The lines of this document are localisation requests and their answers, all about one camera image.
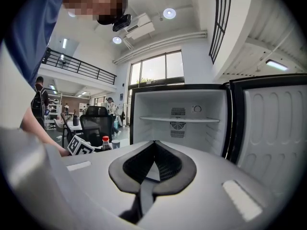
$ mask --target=staircase railing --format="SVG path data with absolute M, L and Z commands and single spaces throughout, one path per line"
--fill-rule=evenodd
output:
M 100 80 L 102 82 L 110 83 L 113 85 L 115 83 L 116 75 L 113 73 L 52 50 L 51 48 L 47 49 L 42 63 L 75 72 L 93 79 Z

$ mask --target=mini fridge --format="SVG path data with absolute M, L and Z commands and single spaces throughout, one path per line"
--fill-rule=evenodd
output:
M 307 161 L 307 74 L 138 88 L 130 115 L 131 144 L 161 140 L 222 156 L 277 196 Z

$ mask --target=blue shirt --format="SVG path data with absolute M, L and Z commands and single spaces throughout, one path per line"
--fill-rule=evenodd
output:
M 63 0 L 27 0 L 4 37 L 10 56 L 34 87 Z

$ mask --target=fridge fan vent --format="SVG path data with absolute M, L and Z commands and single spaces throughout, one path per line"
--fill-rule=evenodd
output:
M 171 130 L 171 137 L 184 138 L 185 132 L 182 130 Z
M 171 115 L 181 115 L 184 116 L 186 114 L 186 109 L 184 107 L 173 107 L 171 111 Z
M 171 126 L 174 129 L 182 129 L 186 123 L 185 122 L 171 122 Z

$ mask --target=door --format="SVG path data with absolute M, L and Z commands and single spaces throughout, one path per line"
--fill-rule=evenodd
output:
M 227 159 L 277 195 L 306 164 L 307 74 L 230 81 L 233 126 Z

